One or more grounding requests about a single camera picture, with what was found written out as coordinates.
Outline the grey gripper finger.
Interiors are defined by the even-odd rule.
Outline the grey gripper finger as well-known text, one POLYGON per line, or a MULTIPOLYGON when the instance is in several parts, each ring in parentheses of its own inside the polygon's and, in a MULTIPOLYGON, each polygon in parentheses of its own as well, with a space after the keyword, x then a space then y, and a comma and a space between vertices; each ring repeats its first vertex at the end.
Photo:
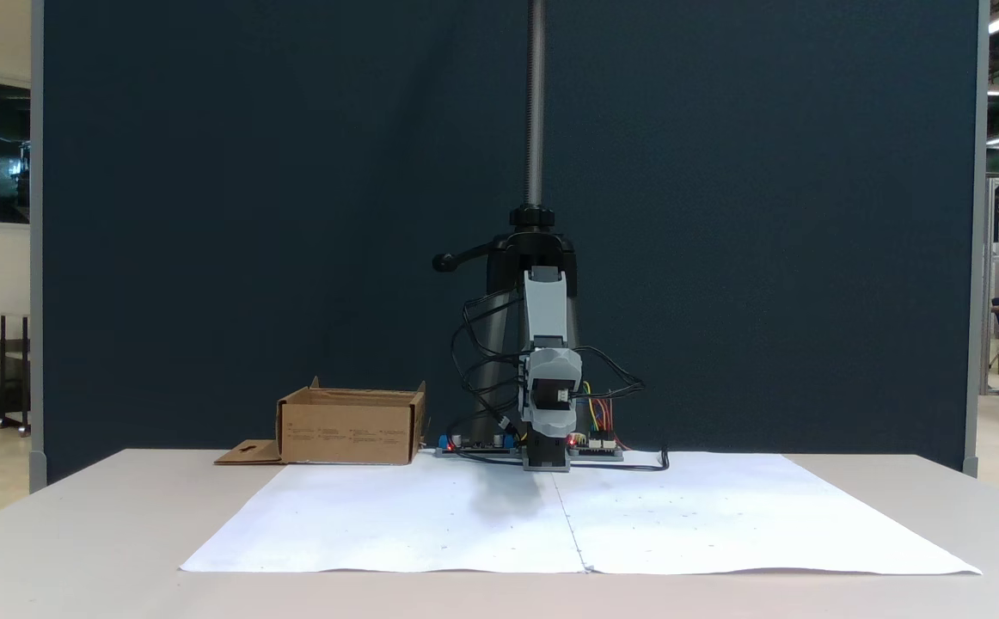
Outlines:
POLYGON ((544 410, 527 405, 523 410, 524 423, 542 435, 569 435, 575 432, 575 407, 571 404, 562 410, 544 410))

